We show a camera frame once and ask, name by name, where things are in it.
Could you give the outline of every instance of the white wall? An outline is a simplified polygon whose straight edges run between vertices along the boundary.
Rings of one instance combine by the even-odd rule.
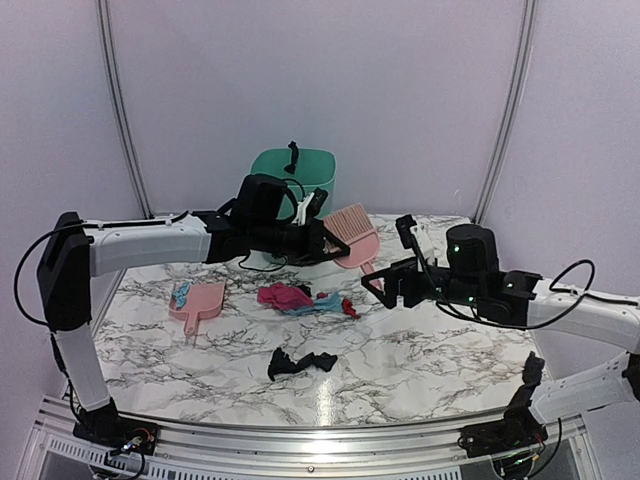
[[[46,329],[23,319],[13,272],[60,213],[138,216],[107,94],[93,2],[0,2],[0,465],[14,478],[38,405],[61,378]],[[94,304],[109,279],[94,284]],[[40,317],[35,262],[22,282]]]
[[[334,206],[473,213],[523,2],[113,2],[157,211],[218,207],[269,148],[332,151]]]
[[[486,221],[505,268],[553,277],[588,257],[595,288],[639,294],[638,25],[637,0],[540,2],[526,91]],[[552,332],[538,341],[559,377],[617,353]],[[604,478],[640,478],[640,405],[585,419]]]

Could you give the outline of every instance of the teal bin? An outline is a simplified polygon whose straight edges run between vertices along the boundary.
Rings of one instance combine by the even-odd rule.
[[[274,177],[286,180],[292,178],[302,184],[307,195],[316,188],[322,188],[329,193],[327,200],[320,210],[317,218],[323,218],[331,213],[333,203],[333,187],[336,181],[336,158],[331,152],[324,150],[312,150],[309,148],[298,149],[299,156],[295,167],[295,173],[285,170],[292,162],[292,150],[289,148],[276,148],[262,152],[251,166],[251,173],[266,173]],[[289,188],[300,201],[302,191],[295,182],[287,182]],[[285,197],[280,207],[278,218],[286,218],[293,213],[291,202]]]

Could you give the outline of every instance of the red cloth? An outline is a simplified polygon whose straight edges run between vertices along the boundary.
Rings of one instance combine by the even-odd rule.
[[[258,302],[271,305],[278,310],[295,310],[300,307],[313,307],[313,300],[298,287],[288,287],[281,282],[258,290]]]
[[[360,315],[358,315],[353,308],[353,303],[348,298],[342,300],[342,311],[356,320],[360,318]]]

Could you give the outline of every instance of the brush bristles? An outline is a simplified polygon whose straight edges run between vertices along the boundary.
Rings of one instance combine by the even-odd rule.
[[[357,203],[324,218],[325,226],[347,245],[375,231],[362,204]]]

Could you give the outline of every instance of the vent grille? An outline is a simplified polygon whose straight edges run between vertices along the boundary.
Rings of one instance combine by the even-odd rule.
[[[58,455],[62,455],[66,458],[70,458],[82,463],[88,463],[94,467],[106,468],[104,465],[104,458],[107,454],[106,448],[98,446],[87,446],[74,441],[73,439],[60,438],[51,436],[48,442],[48,450]],[[134,460],[136,465],[131,468],[136,468],[138,465],[137,460]],[[127,467],[127,463],[118,460],[118,458],[109,459],[109,470],[114,473],[123,471]],[[144,475],[141,477],[145,480],[257,480],[259,478],[272,478],[272,477],[257,477],[257,476],[244,476],[234,475],[233,477],[218,474],[214,472],[206,472],[199,469],[193,469],[183,466],[167,466],[155,461],[153,457],[147,457],[147,467]],[[312,475],[300,475],[301,477],[312,478]],[[430,470],[429,472],[416,472],[412,475],[405,476],[370,476],[359,477],[358,480],[463,480],[459,467],[443,468],[439,470]]]

